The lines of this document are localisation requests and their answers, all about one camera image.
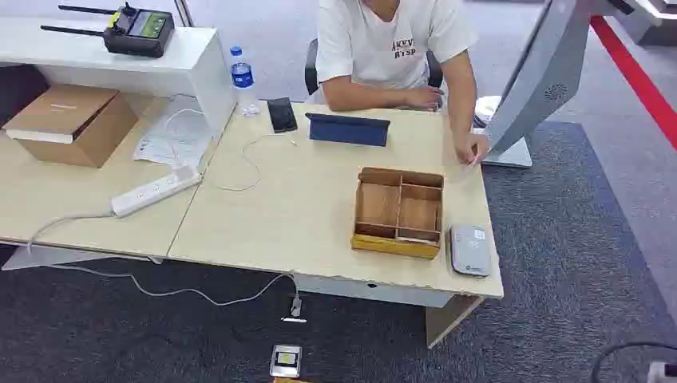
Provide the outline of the person's left hand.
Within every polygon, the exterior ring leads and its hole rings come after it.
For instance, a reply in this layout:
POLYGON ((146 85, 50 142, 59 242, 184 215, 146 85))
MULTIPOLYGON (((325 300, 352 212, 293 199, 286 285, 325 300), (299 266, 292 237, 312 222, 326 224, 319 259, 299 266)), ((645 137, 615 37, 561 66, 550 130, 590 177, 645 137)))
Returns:
POLYGON ((484 134, 463 134, 454 141, 454 149, 460 164, 475 166, 485 158, 489 150, 489 140, 484 134))

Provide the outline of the person's right hand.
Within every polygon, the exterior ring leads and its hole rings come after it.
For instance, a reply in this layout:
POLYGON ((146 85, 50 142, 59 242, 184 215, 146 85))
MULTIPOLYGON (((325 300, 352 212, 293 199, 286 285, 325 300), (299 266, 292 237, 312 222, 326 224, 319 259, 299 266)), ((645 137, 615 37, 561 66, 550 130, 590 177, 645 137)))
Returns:
POLYGON ((437 111, 443 104, 445 93, 437 87, 422 86, 405 89, 405 106, 409 109, 437 111))

